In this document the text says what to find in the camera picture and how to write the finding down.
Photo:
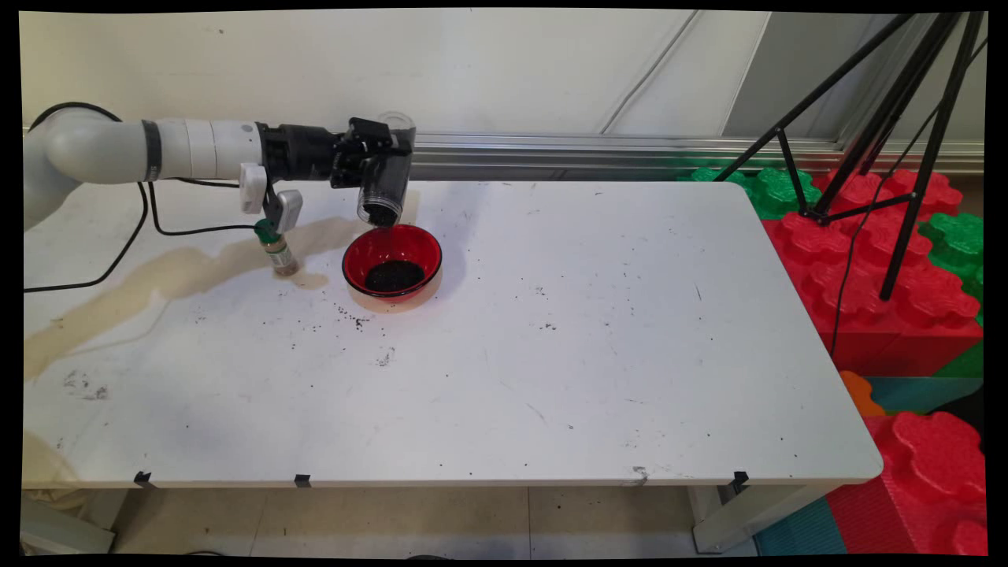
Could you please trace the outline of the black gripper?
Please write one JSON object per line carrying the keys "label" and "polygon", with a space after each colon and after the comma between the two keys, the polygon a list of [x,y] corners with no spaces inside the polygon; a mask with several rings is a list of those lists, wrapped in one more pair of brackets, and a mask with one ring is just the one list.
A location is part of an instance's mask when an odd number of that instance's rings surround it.
{"label": "black gripper", "polygon": [[[396,137],[388,124],[352,117],[346,134],[324,127],[260,122],[261,164],[270,182],[328,182],[334,189],[399,190],[407,183],[413,154],[390,151]],[[346,142],[362,152],[337,151]]]}

